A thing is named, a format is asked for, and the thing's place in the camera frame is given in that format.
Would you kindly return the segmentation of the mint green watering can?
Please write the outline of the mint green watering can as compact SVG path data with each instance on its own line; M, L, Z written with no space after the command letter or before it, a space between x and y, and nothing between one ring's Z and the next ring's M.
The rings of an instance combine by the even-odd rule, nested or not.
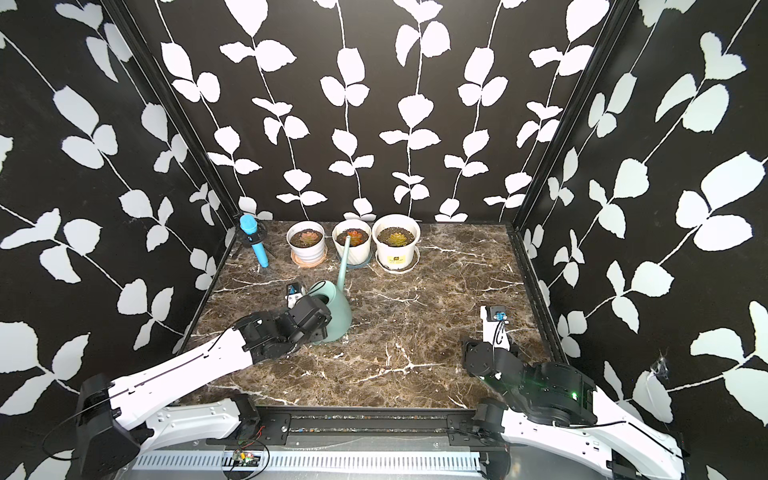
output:
M351 326L352 312L348 300L344 294L345 275L347 272L347 260L350 250L351 237L345 237L341 264L338 277L335 283L329 281L320 281L314 284L308 294L319 297L321 300L327 299L325 305L330 310L331 319L326 326L326 336L322 340L316 340L316 343L329 343L343 337Z

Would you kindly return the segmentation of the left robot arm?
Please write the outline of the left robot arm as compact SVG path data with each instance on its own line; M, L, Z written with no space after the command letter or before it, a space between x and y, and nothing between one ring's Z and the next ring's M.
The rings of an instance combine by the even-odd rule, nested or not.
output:
M229 436L243 418L239 403L174 408L172 402L225 375L328 339L334 319L324 297L307 295L290 309L242 317L215 339L149 369L114 380L103 374L87 379L74 415L81 477L102 479L160 447Z

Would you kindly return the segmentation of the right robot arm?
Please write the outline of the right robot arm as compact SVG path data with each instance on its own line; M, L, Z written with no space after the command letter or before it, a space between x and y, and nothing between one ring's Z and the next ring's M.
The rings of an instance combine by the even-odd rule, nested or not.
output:
M611 479L683 479L686 452L615 404L574 367L529 365L516 352L467 340L463 366L497 393L481 401L472 431L536 447Z

